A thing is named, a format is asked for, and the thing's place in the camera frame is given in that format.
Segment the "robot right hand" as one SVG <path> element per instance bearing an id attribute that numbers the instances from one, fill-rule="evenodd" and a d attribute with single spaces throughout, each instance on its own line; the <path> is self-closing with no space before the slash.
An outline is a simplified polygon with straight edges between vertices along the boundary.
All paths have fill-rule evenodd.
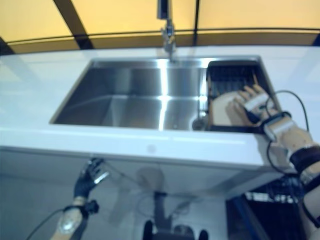
<path id="1" fill-rule="evenodd" d="M 259 85 L 244 86 L 225 107 L 232 125 L 257 127 L 284 117 L 275 106 L 271 96 Z"/>

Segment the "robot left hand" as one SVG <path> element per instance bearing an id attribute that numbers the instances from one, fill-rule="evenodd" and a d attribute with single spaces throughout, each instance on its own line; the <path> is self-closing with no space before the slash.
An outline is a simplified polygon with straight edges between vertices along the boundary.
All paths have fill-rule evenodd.
<path id="1" fill-rule="evenodd" d="M 100 182 L 110 175 L 107 170 L 106 161 L 103 158 L 89 159 L 75 182 L 73 188 L 73 197 L 88 198 L 91 190 L 93 190 Z"/>

